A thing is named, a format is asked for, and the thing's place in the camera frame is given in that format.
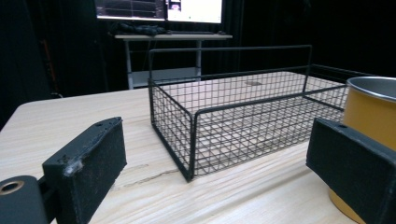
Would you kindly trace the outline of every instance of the monitor screen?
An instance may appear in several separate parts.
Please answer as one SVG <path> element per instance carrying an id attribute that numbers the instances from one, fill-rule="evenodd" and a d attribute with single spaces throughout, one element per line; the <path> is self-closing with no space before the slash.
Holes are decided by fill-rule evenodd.
<path id="1" fill-rule="evenodd" d="M 169 21 L 221 23 L 221 0 L 165 0 Z"/>
<path id="2" fill-rule="evenodd" d="M 95 0 L 98 19 L 164 21 L 165 0 Z"/>
<path id="3" fill-rule="evenodd" d="M 221 23 L 222 0 L 95 0 L 98 19 Z"/>

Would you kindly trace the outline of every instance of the light wood tabletop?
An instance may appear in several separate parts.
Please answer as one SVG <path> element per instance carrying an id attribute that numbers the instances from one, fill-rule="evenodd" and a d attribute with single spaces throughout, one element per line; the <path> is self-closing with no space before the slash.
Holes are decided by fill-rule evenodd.
<path id="1" fill-rule="evenodd" d="M 147 89 L 21 105 L 0 132 L 0 180 L 41 177 L 48 157 L 113 117 L 128 164 L 91 223 L 354 223 L 305 166 L 307 143 L 187 183 L 150 125 Z"/>

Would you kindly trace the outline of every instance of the basket wire grid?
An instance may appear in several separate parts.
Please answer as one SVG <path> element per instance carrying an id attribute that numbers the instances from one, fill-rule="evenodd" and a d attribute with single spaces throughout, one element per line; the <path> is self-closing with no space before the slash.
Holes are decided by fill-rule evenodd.
<path id="1" fill-rule="evenodd" d="M 342 119 L 347 96 L 344 83 L 309 76 L 310 69 L 186 77 L 166 85 L 169 79 L 151 78 L 152 126 L 187 181 L 300 144 L 314 118 Z"/>

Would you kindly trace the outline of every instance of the metal cup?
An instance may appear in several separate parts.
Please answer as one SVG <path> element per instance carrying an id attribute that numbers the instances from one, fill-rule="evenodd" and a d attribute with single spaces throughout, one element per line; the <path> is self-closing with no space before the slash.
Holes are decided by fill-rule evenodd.
<path id="1" fill-rule="evenodd" d="M 396 78 L 353 77 L 347 85 L 345 125 L 396 151 Z M 330 199 L 348 217 L 364 223 L 331 189 Z"/>

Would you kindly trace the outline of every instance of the black foam block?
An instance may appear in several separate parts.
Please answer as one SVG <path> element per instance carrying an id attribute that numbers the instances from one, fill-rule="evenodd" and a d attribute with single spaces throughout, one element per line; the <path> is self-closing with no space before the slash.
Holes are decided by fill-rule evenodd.
<path id="1" fill-rule="evenodd" d="M 43 163 L 61 202 L 58 223 L 88 223 L 126 165 L 121 118 L 93 124 Z"/>
<path id="2" fill-rule="evenodd" d="M 316 119 L 306 165 L 366 223 L 396 223 L 392 149 L 343 124 Z"/>

